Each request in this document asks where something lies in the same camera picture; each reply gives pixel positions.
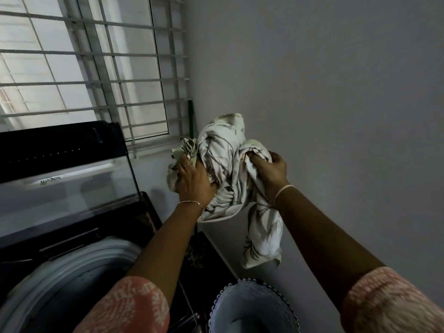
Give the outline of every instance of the pink patterned sleeve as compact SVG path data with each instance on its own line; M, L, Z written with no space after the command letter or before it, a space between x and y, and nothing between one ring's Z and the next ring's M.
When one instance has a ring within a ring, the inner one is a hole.
M347 333L444 332L444 311L391 268L363 276L344 299Z
M119 280L74 333L166 333L170 322L162 291L142 277Z

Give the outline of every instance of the transparent lid panel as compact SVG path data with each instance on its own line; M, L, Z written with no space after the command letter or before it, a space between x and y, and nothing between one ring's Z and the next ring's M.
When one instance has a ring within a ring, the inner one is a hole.
M125 156L2 183L0 196L0 247L139 201Z

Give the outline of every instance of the bracelet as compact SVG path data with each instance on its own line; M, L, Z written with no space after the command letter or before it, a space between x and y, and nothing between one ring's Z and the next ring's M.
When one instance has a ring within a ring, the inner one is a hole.
M283 186L283 187L282 187L282 188L276 193L276 195L274 196L273 206L276 205L276 199L278 198L279 194L282 193L282 191L283 191L284 189L288 188L288 187L293 187L293 188L295 188L295 186L293 186L293 185L285 185L285 186Z
M185 203L185 202L194 202L194 203L197 203L197 204L199 205L199 207L200 207L200 210L203 210L202 204L201 204L200 202L197 202L197 201L181 201L181 202L179 202L179 204L181 204L181 203Z

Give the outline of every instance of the person's left hand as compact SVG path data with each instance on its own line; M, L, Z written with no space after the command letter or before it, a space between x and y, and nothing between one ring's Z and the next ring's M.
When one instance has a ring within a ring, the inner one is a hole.
M216 195L217 186L215 183L210 184L202 161L198 159L194 167L184 154L177 168L180 173L179 200L196 201L206 208Z

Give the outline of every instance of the window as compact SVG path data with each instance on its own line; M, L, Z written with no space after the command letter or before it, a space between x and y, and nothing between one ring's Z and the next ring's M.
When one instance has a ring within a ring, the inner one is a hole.
M180 0L1 0L0 131L119 122L133 150L188 133Z

